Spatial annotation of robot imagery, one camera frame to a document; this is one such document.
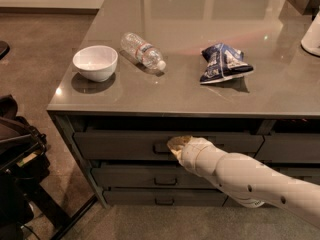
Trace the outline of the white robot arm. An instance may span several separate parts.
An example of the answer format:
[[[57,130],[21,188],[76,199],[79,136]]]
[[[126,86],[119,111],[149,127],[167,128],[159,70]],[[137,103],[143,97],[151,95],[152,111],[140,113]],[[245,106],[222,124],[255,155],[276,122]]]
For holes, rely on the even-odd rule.
[[[188,172],[209,181],[237,203],[267,203],[320,227],[320,186],[281,174],[241,153],[225,152],[204,138],[173,137],[167,146]]]

